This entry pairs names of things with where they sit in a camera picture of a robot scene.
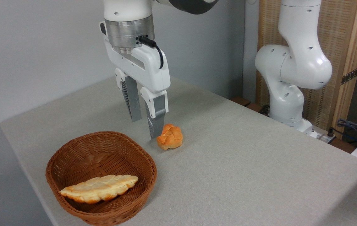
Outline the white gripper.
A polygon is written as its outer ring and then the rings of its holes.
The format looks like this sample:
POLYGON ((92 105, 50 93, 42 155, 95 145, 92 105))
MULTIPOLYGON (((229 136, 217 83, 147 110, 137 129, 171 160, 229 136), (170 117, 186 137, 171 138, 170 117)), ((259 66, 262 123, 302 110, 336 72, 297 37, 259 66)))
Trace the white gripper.
POLYGON ((165 114, 169 112, 167 90, 170 87, 170 73, 167 58, 163 54, 163 67, 160 68, 160 54, 155 48, 142 45, 132 49, 131 54, 114 50, 108 37, 104 43, 114 70, 118 89, 122 92, 132 122, 142 119, 137 82, 142 87, 150 139, 162 134, 165 114))

